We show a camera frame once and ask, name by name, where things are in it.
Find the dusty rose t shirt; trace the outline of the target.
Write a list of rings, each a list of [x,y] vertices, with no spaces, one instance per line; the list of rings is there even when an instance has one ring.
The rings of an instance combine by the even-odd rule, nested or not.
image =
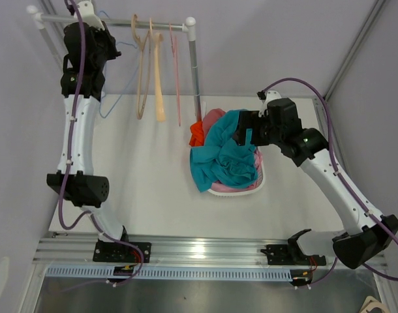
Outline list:
[[[210,110],[203,118],[202,127],[203,131],[208,133],[210,128],[224,115],[226,112],[220,108]]]

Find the teal t shirt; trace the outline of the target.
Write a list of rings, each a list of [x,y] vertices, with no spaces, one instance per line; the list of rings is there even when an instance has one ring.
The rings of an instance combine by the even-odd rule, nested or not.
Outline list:
[[[191,125],[189,165],[199,192],[235,193],[256,188],[262,156],[254,145],[234,141],[239,113],[212,109],[201,122]]]

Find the orange t shirt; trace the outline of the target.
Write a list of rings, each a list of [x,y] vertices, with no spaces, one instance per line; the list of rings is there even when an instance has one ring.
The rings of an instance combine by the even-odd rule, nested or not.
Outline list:
[[[203,129],[203,123],[201,121],[197,121],[190,126],[191,138],[189,141],[189,145],[191,147],[200,147],[205,143],[205,135]]]

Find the light pink t shirt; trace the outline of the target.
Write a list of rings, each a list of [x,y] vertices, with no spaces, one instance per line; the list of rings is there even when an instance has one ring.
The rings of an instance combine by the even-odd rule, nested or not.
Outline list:
[[[217,174],[217,180],[212,183],[210,192],[238,194],[255,190],[262,182],[263,157],[258,148],[254,150],[253,162],[250,155],[246,161],[226,161],[222,165],[222,173]]]

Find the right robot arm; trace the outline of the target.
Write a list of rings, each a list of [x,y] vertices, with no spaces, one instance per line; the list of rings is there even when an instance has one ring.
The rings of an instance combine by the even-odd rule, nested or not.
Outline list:
[[[302,230],[288,239],[287,256],[296,264],[312,255],[335,256],[357,269],[382,252],[398,232],[398,218],[384,215],[349,179],[328,141],[315,128],[303,128],[289,98],[267,102],[263,113],[242,110],[233,139],[238,145],[276,145],[324,193],[341,219],[342,231]]]

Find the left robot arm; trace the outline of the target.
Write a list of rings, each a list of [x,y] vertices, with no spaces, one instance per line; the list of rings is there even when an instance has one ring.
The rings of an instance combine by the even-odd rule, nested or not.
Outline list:
[[[61,77],[65,105],[63,148],[57,171],[49,173],[46,182],[59,196],[61,227],[72,230],[83,217],[89,217],[99,239],[111,242],[108,254],[115,261],[125,261],[131,248],[123,241],[126,231],[108,203],[110,182],[105,176],[95,175],[92,157],[104,66],[121,54],[106,27],[99,29],[85,22],[66,26],[64,42],[67,54]]]

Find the beige slim hanger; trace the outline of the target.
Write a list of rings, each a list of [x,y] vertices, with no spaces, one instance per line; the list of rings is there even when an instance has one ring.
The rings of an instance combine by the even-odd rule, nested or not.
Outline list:
[[[136,89],[136,117],[138,120],[141,120],[144,115],[145,105],[149,94],[152,43],[150,30],[147,30],[147,33],[143,38],[137,34],[137,23],[138,16],[133,14],[131,18],[132,38],[140,51],[138,57],[138,81]]]

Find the beige wooden hanger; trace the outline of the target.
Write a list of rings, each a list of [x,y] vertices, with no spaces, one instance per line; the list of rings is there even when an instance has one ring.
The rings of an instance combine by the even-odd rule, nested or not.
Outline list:
[[[153,31],[153,21],[149,19],[149,31],[153,39],[153,60],[154,60],[154,82],[155,82],[155,112],[158,122],[165,122],[162,86],[161,86],[161,42],[163,40],[160,32]]]

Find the white perforated plastic basket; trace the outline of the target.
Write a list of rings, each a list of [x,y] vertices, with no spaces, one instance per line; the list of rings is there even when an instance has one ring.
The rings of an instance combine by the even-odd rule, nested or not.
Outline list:
[[[248,192],[258,184],[262,156],[254,145],[239,146],[230,140],[222,146],[191,148],[189,165],[199,192]]]

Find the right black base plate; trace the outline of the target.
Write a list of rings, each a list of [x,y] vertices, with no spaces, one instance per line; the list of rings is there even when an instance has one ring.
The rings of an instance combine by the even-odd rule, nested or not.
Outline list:
[[[287,244],[266,245],[260,252],[266,257],[268,265],[327,265],[325,256],[307,256],[298,247]]]

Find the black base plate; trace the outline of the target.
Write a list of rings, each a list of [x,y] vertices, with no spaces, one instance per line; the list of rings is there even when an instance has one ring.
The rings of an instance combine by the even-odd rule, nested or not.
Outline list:
[[[130,242],[144,254],[144,263],[149,263],[152,244],[149,242]],[[94,262],[102,263],[140,263],[140,254],[126,245],[98,240],[93,253]]]
[[[287,244],[266,245],[260,252],[266,257],[268,265],[327,265],[325,256],[307,256],[298,247]]]

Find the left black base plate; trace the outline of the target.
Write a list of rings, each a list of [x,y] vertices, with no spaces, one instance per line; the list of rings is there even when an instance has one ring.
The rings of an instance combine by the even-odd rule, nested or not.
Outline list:
[[[152,244],[149,242],[130,242],[144,254],[144,263],[149,263]],[[126,245],[98,240],[93,253],[94,262],[102,263],[140,263],[140,254]]]

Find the aluminium mounting rail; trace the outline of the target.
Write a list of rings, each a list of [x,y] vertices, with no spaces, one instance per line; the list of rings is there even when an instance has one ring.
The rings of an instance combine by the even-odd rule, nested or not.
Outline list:
[[[49,233],[40,239],[34,264],[93,263],[97,242],[94,233]],[[261,253],[266,245],[285,244],[285,240],[220,239],[131,235],[131,242],[152,244],[149,265],[169,267],[257,268],[267,264]]]

